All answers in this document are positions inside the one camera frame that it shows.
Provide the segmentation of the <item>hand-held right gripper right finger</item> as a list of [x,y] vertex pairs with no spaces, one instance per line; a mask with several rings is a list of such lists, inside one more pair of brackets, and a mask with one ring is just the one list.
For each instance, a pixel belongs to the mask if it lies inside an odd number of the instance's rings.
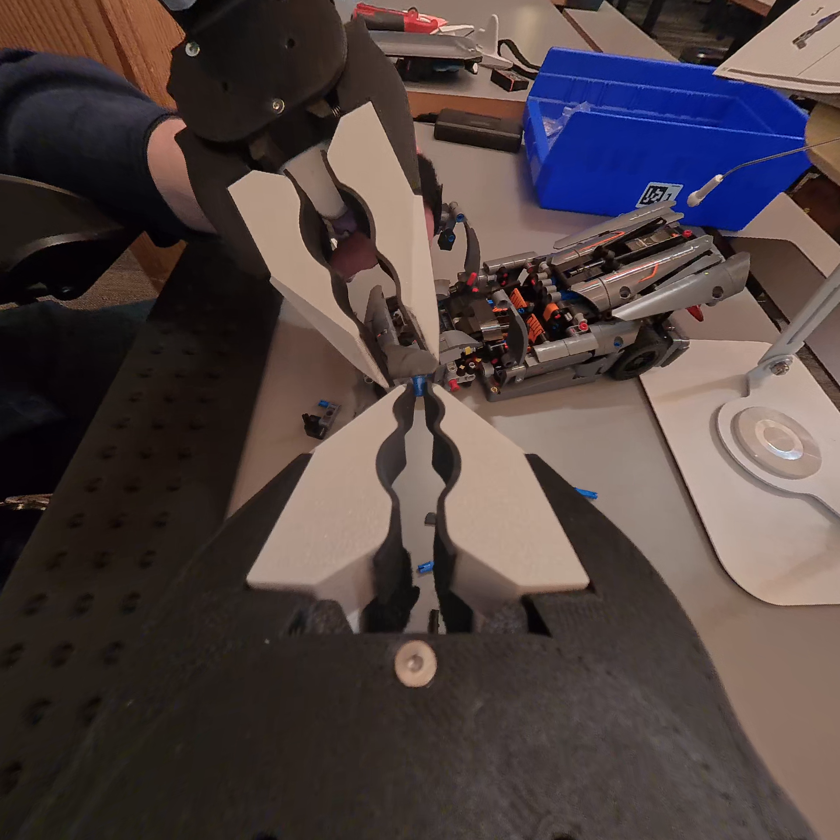
[[535,471],[486,419],[429,385],[437,501],[433,576],[447,634],[467,634],[523,598],[584,592],[589,575]]

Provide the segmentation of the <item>blue storage bin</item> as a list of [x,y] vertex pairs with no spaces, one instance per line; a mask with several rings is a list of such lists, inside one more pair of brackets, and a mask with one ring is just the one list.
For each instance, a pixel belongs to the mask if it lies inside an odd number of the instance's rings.
[[541,207],[616,217],[649,182],[683,184],[684,223],[747,227],[809,168],[806,112],[712,68],[553,47],[523,112]]

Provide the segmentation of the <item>white book stand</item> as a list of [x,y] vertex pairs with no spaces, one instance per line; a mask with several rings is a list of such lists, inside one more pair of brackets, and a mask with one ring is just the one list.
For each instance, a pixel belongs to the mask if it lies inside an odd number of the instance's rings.
[[700,340],[642,383],[724,571],[776,606],[838,605],[838,407],[796,357],[833,272],[771,343]]

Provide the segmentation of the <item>wide wooden post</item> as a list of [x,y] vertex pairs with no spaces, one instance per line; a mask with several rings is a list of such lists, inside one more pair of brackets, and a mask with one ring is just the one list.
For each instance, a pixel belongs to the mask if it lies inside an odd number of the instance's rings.
[[[158,2],[151,1],[2,1],[2,49],[28,49],[95,60],[123,77],[164,110],[174,102],[166,90],[171,52],[183,40],[181,28]],[[156,296],[184,249],[163,247],[148,234],[98,283],[75,302],[129,301]]]

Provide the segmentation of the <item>grey curved lego panel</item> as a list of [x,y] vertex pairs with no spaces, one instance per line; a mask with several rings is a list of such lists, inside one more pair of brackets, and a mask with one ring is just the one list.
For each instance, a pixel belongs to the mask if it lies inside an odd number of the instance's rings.
[[368,297],[364,325],[384,359],[387,374],[395,384],[414,376],[434,376],[439,359],[422,346],[417,331],[382,286],[374,286]]

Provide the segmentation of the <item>toy space shuttle model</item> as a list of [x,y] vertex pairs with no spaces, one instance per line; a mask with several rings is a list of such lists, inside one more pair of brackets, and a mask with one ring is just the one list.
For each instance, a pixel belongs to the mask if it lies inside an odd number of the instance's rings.
[[427,64],[432,72],[463,69],[476,74],[479,67],[509,70],[513,62],[500,53],[500,23],[491,14],[483,26],[451,24],[416,7],[381,7],[358,2],[353,20],[360,20],[374,43],[408,72]]

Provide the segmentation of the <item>scattered loose lego pieces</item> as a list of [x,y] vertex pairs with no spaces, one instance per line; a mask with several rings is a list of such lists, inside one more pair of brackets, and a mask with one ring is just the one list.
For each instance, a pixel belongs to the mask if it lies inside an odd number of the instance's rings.
[[[312,414],[303,416],[303,427],[307,436],[315,437],[318,441],[329,439],[328,433],[338,432],[338,422],[341,405],[321,400],[313,409]],[[432,454],[432,438],[420,426],[423,420],[420,408],[416,409],[414,427],[407,438],[406,444],[409,456],[407,472],[396,483],[395,490],[399,493],[407,492],[406,500],[402,502],[403,531],[408,558],[412,564],[413,586],[416,587],[417,601],[412,604],[409,612],[407,629],[409,632],[432,629],[434,632],[444,632],[444,626],[439,621],[438,596],[436,595],[433,567],[434,567],[434,535],[436,530],[438,491],[444,488],[442,480],[433,476],[432,468],[426,465],[425,457]],[[420,524],[421,512],[425,515],[423,525]],[[357,610],[350,612],[343,607],[350,626],[355,633],[363,629],[362,613]]]

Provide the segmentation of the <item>person's left forearm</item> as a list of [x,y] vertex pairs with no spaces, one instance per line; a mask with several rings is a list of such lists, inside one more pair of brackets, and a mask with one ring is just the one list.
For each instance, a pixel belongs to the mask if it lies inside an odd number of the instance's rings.
[[169,246],[191,236],[148,162],[174,114],[97,61],[29,49],[1,53],[1,173],[85,197]]

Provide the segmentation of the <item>lego instruction booklet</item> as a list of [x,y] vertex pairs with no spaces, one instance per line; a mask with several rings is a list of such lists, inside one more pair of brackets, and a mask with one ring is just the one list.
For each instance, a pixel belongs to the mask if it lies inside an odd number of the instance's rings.
[[714,74],[839,105],[839,2],[800,1]]

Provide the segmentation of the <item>lego car model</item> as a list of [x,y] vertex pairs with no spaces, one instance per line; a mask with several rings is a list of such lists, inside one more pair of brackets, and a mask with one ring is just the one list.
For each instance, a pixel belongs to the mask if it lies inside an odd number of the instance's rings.
[[625,382],[667,366],[690,340],[673,320],[744,291],[748,253],[682,222],[659,202],[559,239],[550,252],[482,259],[475,230],[456,203],[444,205],[437,243],[455,227],[467,239],[465,266],[437,294],[440,362],[450,392],[480,383],[490,401],[582,385]]

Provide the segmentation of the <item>person's left hand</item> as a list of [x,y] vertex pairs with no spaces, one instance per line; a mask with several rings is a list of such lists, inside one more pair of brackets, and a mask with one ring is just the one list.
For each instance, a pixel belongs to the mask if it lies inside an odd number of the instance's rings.
[[[184,154],[175,141],[176,135],[184,128],[182,119],[167,115],[152,129],[146,147],[150,175],[159,194],[181,223],[199,233],[214,234],[215,228],[196,200]],[[440,226],[443,188],[433,163],[420,148],[416,148],[416,152],[427,238],[432,239]],[[329,263],[339,277],[350,281],[359,272],[376,266],[375,247],[366,234],[355,230],[339,241]]]

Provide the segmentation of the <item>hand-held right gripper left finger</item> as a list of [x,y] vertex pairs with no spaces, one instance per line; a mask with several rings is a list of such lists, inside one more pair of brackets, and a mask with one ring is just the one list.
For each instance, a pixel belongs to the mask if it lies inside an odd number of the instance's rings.
[[406,629],[418,589],[393,486],[415,400],[410,385],[396,386],[312,451],[248,572],[250,588],[336,602],[370,632]]

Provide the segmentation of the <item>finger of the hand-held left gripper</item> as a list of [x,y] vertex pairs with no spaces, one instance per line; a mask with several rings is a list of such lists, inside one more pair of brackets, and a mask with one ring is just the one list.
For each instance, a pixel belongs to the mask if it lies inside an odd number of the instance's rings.
[[330,267],[313,253],[317,239],[304,231],[310,206],[296,183],[281,174],[250,172],[228,191],[274,286],[348,362],[379,386],[390,387],[360,324],[347,312],[349,305],[336,299]]
[[416,342],[437,358],[440,330],[424,200],[410,186],[373,104],[339,119],[325,156],[336,186],[364,211],[377,259]]

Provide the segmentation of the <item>black office chair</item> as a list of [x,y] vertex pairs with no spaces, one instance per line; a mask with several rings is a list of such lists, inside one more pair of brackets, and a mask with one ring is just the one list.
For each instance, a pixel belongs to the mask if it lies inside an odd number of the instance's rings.
[[85,294],[140,236],[87,198],[1,176],[1,304]]

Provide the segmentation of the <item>black perforated board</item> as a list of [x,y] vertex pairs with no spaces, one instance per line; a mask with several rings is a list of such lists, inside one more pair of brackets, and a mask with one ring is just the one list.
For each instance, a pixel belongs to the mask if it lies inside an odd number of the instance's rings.
[[88,735],[141,627],[224,519],[280,314],[188,246],[2,592],[2,822]]

